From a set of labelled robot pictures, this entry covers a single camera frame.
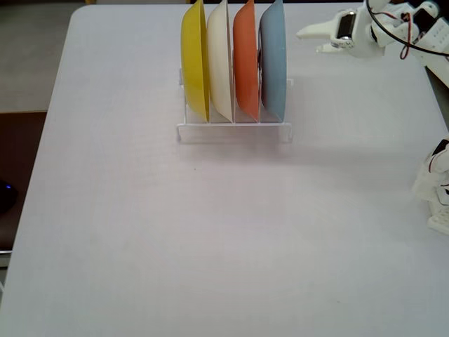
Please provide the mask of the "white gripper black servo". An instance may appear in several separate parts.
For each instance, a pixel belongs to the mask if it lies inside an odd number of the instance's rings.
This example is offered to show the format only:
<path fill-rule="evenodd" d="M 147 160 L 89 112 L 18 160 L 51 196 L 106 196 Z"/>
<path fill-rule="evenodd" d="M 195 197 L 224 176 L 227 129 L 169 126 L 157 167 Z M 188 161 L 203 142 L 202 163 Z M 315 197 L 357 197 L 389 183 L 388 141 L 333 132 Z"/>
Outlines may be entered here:
<path fill-rule="evenodd" d="M 333 39 L 317 46 L 317 53 L 348 53 L 356 58 L 374 58 L 384 55 L 371 34 L 373 20 L 366 8 L 340 11 L 338 20 L 308 25 L 296 33 L 298 39 Z"/>

